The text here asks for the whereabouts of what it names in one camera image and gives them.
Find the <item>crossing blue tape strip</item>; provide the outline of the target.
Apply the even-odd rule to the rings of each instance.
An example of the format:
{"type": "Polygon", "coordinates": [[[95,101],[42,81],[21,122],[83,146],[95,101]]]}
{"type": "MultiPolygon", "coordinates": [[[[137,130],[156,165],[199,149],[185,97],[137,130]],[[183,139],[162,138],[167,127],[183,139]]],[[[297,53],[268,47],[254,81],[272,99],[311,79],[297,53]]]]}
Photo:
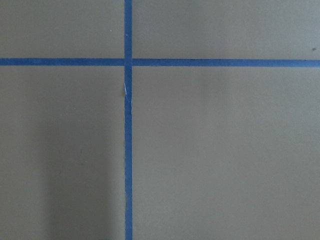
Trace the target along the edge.
{"type": "Polygon", "coordinates": [[[112,66],[123,67],[288,67],[318,68],[311,59],[190,59],[190,58],[1,58],[1,66],[112,66]]]}

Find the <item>long blue tape strip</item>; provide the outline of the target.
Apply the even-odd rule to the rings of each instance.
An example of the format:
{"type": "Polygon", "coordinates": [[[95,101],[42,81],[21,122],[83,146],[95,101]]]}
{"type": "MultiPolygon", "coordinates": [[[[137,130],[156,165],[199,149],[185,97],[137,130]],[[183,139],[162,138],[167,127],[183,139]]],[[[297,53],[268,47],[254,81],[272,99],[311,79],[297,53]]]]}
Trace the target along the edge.
{"type": "Polygon", "coordinates": [[[124,139],[125,139],[125,239],[133,239],[132,171],[132,1],[124,1],[124,139]]]}

